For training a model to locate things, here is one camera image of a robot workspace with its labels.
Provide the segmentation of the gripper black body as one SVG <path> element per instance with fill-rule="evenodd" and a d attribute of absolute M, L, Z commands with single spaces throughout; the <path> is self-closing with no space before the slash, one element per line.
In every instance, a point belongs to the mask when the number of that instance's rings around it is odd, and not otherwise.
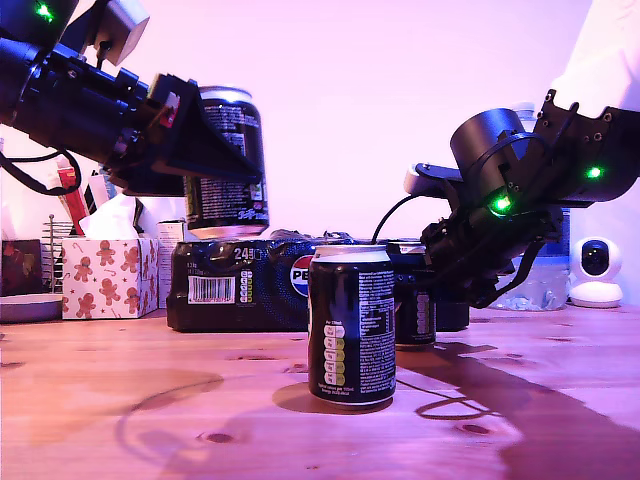
<path fill-rule="evenodd" d="M 112 77 L 71 52 L 37 47 L 12 50 L 12 126 L 33 141 L 102 164 L 130 195 L 142 178 L 178 177 L 153 165 L 179 98 L 148 98 L 137 76 Z"/>

